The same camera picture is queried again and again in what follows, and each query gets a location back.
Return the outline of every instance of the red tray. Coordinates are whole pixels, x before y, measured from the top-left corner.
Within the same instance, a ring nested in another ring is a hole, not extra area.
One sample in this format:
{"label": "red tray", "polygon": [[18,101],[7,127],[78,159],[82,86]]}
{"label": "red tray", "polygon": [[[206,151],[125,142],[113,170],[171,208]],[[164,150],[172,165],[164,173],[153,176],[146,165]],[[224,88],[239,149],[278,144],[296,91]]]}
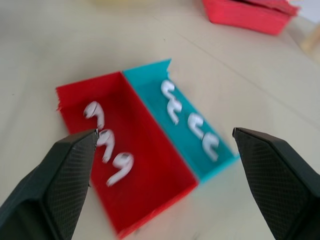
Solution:
{"label": "red tray", "polygon": [[203,4],[212,23],[232,25],[270,35],[281,33],[299,10],[285,0],[203,0]]}
{"label": "red tray", "polygon": [[[197,181],[121,72],[76,82],[56,89],[59,107],[70,134],[97,127],[86,119],[87,104],[103,108],[104,129],[111,129],[115,147],[108,163],[105,147],[95,153],[91,181],[111,219],[124,238],[197,186]],[[106,181],[118,171],[112,165],[118,153],[134,156],[131,171],[115,185]]]}

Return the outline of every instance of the earbud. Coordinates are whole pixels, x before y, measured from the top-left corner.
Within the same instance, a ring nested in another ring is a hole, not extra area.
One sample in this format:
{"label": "earbud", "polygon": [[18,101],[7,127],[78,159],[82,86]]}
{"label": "earbud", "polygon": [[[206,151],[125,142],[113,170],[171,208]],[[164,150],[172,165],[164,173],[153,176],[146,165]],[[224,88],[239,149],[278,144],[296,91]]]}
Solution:
{"label": "earbud", "polygon": [[161,83],[161,92],[162,94],[169,100],[175,99],[175,96],[173,96],[169,91],[174,91],[175,90],[175,85],[169,81],[169,80],[164,80]]}
{"label": "earbud", "polygon": [[213,148],[217,148],[219,146],[219,138],[207,132],[202,140],[202,148],[204,152],[211,158],[212,161],[216,162],[218,160],[218,154],[213,150]]}
{"label": "earbud", "polygon": [[100,132],[99,139],[96,142],[96,145],[98,147],[106,145],[106,149],[102,157],[103,163],[106,164],[110,160],[112,152],[114,151],[114,148],[115,148],[115,144],[116,144],[115,135],[112,130],[105,129]]}
{"label": "earbud", "polygon": [[93,101],[89,103],[84,109],[83,115],[86,119],[92,118],[93,116],[97,117],[97,127],[98,129],[103,129],[105,126],[105,114],[101,105]]}
{"label": "earbud", "polygon": [[168,102],[168,105],[166,106],[166,110],[167,110],[172,122],[174,123],[174,125],[177,125],[179,123],[179,118],[175,112],[178,112],[178,113],[181,112],[181,110],[182,110],[181,102],[179,102],[175,98],[171,99]]}
{"label": "earbud", "polygon": [[191,113],[188,117],[188,126],[191,132],[194,133],[199,139],[204,137],[204,132],[200,130],[204,124],[204,119],[196,113]]}
{"label": "earbud", "polygon": [[134,165],[134,156],[128,152],[119,153],[113,160],[112,165],[115,168],[120,169],[120,171],[118,171],[108,179],[108,181],[106,182],[108,187],[117,183],[130,172]]}

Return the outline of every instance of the white earbud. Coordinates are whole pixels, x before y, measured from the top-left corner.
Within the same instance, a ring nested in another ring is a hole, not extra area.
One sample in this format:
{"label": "white earbud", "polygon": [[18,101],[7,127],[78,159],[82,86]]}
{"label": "white earbud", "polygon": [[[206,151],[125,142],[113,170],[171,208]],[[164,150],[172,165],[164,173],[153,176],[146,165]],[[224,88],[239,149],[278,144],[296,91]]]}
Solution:
{"label": "white earbud", "polygon": [[181,112],[181,110],[182,110],[181,102],[179,102],[175,98],[171,99],[168,102],[168,105],[166,106],[166,110],[167,110],[172,122],[174,123],[174,125],[177,125],[179,123],[179,118],[175,112],[178,112],[178,113]]}
{"label": "white earbud", "polygon": [[212,161],[216,162],[218,160],[218,154],[213,150],[213,148],[217,148],[219,146],[219,138],[207,132],[202,140],[202,148],[204,152],[211,158]]}
{"label": "white earbud", "polygon": [[204,124],[204,119],[196,113],[191,113],[188,117],[188,126],[191,132],[194,133],[199,139],[204,137],[204,132],[200,130]]}
{"label": "white earbud", "polygon": [[117,183],[130,172],[134,165],[134,156],[128,152],[121,152],[115,157],[112,165],[120,169],[120,171],[118,171],[108,179],[108,181],[106,182],[108,187]]}
{"label": "white earbud", "polygon": [[92,118],[93,116],[97,117],[97,127],[98,129],[103,129],[105,126],[105,114],[101,105],[93,101],[89,103],[84,109],[83,115],[86,119]]}
{"label": "white earbud", "polygon": [[164,80],[161,83],[161,92],[162,94],[169,100],[175,99],[175,96],[173,96],[169,91],[175,90],[175,85],[169,81],[169,80]]}
{"label": "white earbud", "polygon": [[112,152],[114,151],[114,148],[115,148],[115,144],[116,144],[115,135],[112,130],[105,129],[99,133],[99,139],[96,142],[96,145],[98,147],[106,145],[106,149],[102,157],[103,163],[106,164],[110,160]]}

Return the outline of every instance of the red box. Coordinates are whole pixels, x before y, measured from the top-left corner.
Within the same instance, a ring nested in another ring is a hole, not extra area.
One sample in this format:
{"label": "red box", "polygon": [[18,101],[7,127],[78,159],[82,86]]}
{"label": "red box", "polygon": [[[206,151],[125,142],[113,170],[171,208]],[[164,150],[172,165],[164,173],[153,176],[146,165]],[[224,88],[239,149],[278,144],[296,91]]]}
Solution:
{"label": "red box", "polygon": [[[97,127],[97,118],[83,116],[92,101],[103,108],[104,129],[114,132],[115,147],[108,163],[102,162],[105,147],[97,147],[91,181],[119,238],[197,186],[195,177],[121,72],[60,86],[56,91],[58,109],[70,134]],[[133,154],[133,167],[108,187],[106,181],[119,170],[113,167],[113,159],[121,152]]]}
{"label": "red box", "polygon": [[281,33],[299,10],[286,0],[203,0],[203,4],[212,23],[271,35]]}

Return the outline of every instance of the teal box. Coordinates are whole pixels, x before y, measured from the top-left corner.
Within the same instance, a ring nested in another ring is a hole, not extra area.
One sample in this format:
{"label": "teal box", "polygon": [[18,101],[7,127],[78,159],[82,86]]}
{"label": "teal box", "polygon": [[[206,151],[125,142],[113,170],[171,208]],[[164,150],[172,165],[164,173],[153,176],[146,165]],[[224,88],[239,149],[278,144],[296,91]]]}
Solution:
{"label": "teal box", "polygon": [[188,166],[200,182],[205,182],[224,168],[232,164],[239,156],[235,156],[218,133],[204,119],[201,131],[214,134],[218,138],[218,146],[213,147],[218,158],[212,160],[204,151],[203,141],[189,128],[188,118],[196,113],[201,116],[197,109],[188,101],[183,93],[175,86],[170,93],[182,104],[181,112],[176,112],[179,119],[174,124],[167,112],[169,99],[164,96],[161,85],[169,79],[168,67],[171,59],[128,69],[123,71],[124,76],[139,95],[142,102],[155,118],[173,145],[182,155]]}

